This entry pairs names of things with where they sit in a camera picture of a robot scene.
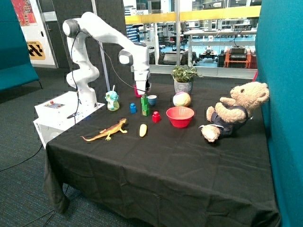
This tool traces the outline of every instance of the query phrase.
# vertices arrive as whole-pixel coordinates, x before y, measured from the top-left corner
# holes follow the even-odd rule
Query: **red bowl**
[[[171,124],[176,128],[187,127],[194,114],[195,112],[192,109],[184,106],[172,107],[166,111]]]

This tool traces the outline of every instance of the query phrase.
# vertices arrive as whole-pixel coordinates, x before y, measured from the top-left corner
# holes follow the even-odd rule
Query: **white box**
[[[74,126],[75,120],[76,123],[78,123],[105,105],[98,103],[95,107],[87,108],[87,106],[82,107],[82,105],[79,104],[77,110],[77,101],[77,93],[69,91],[35,106],[38,119],[34,120],[34,125],[44,148],[49,141]],[[76,117],[68,118],[73,115],[76,110]]]

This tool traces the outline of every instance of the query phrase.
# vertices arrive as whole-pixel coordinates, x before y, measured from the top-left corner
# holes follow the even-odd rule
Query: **door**
[[[57,68],[45,22],[36,0],[11,0],[34,67]]]

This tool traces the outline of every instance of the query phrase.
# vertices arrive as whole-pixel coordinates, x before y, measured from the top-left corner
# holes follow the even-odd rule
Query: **stacked green blocks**
[[[148,98],[146,97],[146,95],[142,95],[141,104],[142,104],[142,114],[144,116],[150,115],[150,110],[148,108]]]

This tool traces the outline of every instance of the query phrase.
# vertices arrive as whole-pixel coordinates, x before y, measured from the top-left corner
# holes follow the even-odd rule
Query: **blue cup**
[[[156,105],[157,96],[155,96],[155,95],[147,96],[147,99],[148,99],[148,103],[150,105]]]

